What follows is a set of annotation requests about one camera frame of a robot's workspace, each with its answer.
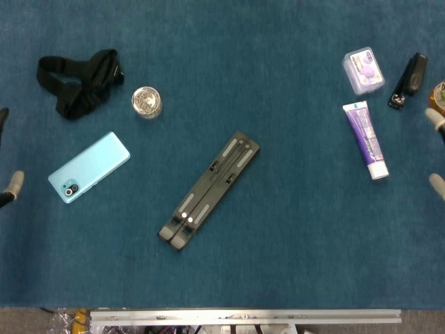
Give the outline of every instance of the blue carpet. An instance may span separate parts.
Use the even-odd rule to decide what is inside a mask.
[[[435,1],[2,1],[0,304],[445,308],[444,146],[423,116],[445,78]],[[341,61],[372,47],[386,84],[355,97]],[[119,51],[125,83],[76,122],[35,79],[41,56]],[[423,86],[387,100],[408,59]],[[153,86],[163,113],[139,118]],[[390,176],[371,181],[343,104],[367,100]],[[236,129],[261,146],[190,245],[156,232]],[[114,131],[131,159],[66,205],[47,176]]]

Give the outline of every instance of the plastic box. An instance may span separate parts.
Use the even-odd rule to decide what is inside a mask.
[[[370,47],[346,54],[343,67],[356,95],[371,93],[385,84],[385,78]]]

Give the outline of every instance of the phone case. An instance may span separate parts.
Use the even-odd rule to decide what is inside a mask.
[[[52,173],[48,180],[63,202],[71,203],[128,159],[130,153],[110,132]]]

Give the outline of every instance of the yellow object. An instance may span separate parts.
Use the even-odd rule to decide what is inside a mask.
[[[76,311],[74,316],[74,322],[72,323],[72,334],[84,334],[88,327],[88,311],[85,308],[81,308]]]
[[[430,107],[445,116],[445,80],[435,86],[431,91]]]

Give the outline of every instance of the floor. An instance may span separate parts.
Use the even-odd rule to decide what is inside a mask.
[[[38,308],[0,308],[0,333],[47,334],[52,315]],[[403,311],[402,324],[297,326],[314,334],[424,334],[445,331],[445,311]]]

